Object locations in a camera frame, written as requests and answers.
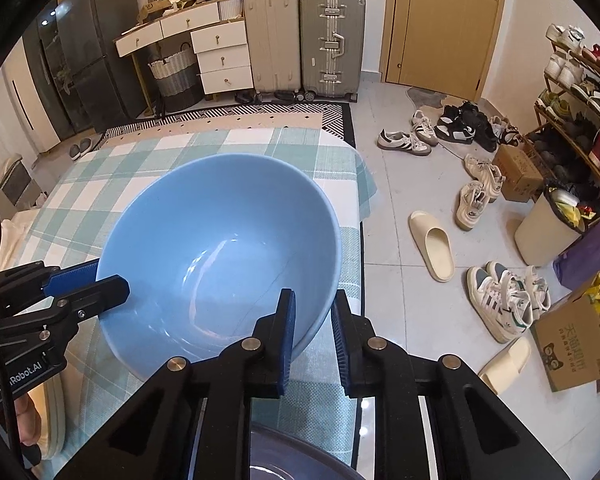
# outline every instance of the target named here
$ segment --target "black and white patterned rug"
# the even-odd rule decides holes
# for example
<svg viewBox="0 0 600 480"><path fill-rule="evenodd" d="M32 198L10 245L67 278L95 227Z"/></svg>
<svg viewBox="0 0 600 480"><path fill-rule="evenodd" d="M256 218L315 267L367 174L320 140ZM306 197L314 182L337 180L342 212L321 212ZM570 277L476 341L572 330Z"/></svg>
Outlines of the black and white patterned rug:
<svg viewBox="0 0 600 480"><path fill-rule="evenodd" d="M356 142L353 134L353 123L351 121L351 111L347 103L298 103L298 104L251 104L251 105L229 105L215 108L204 108L202 110L192 110L190 112L181 112L171 114L163 119L143 119L135 123L125 124L110 128L105 133L105 139L112 139L131 132L146 130L154 126L163 126L164 124L179 123L182 121L193 121L210 117L224 117L229 115L245 114L286 114L286 113L321 113L322 129L330 134L343 139L355 148Z"/></svg>

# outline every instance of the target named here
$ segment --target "beige trash can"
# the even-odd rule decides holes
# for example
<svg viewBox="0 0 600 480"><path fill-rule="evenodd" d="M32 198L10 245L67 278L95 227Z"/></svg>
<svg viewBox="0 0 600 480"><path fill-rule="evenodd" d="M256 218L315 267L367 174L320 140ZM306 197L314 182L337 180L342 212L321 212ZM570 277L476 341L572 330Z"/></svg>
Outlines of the beige trash can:
<svg viewBox="0 0 600 480"><path fill-rule="evenodd" d="M584 224L580 220L580 230ZM542 267L573 244L582 235L559 219L544 194L516 230L514 238L527 265Z"/></svg>

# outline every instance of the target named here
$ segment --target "silver suitcase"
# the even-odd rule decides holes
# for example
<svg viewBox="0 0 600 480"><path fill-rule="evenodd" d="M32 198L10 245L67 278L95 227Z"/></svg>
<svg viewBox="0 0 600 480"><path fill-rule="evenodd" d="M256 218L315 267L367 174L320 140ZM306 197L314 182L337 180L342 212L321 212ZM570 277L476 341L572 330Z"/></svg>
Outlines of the silver suitcase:
<svg viewBox="0 0 600 480"><path fill-rule="evenodd" d="M299 0L244 0L244 21L256 92L298 92Z"/></svg>
<svg viewBox="0 0 600 480"><path fill-rule="evenodd" d="M358 100L365 0L300 0L305 98Z"/></svg>

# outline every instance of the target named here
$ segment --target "white drawer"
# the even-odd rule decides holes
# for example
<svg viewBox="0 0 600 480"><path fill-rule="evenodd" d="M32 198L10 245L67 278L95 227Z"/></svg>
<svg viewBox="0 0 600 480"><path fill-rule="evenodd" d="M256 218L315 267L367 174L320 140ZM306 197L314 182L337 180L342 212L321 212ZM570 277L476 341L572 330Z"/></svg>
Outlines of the white drawer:
<svg viewBox="0 0 600 480"><path fill-rule="evenodd" d="M198 54L200 72L215 72L216 70L227 70L239 66L249 66L249 47L247 45L235 45L225 48L207 50Z"/></svg>
<svg viewBox="0 0 600 480"><path fill-rule="evenodd" d="M201 74L200 77L202 78L202 86L205 88L205 94L253 88L250 66L216 70L215 72Z"/></svg>
<svg viewBox="0 0 600 480"><path fill-rule="evenodd" d="M212 3L167 16L160 20L160 24L162 25L162 35L168 38L179 32L184 32L192 28L205 27L205 25L219 21L218 4Z"/></svg>
<svg viewBox="0 0 600 480"><path fill-rule="evenodd" d="M194 30L191 33L191 41L196 54L226 46L247 44L247 31L244 28L244 20Z"/></svg>
<svg viewBox="0 0 600 480"><path fill-rule="evenodd" d="M160 23L154 22L122 36L116 41L116 48L118 49L118 55L122 57L161 39L162 29Z"/></svg>

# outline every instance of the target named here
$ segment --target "black cat logo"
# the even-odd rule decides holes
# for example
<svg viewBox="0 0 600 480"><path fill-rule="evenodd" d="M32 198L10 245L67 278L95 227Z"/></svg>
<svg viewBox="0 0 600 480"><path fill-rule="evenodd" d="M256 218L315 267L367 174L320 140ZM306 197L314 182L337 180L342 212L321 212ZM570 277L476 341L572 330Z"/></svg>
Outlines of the black cat logo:
<svg viewBox="0 0 600 480"><path fill-rule="evenodd" d="M542 349L542 361L549 370L559 370L564 366L564 363L556 357L554 347L554 344L551 343Z"/></svg>

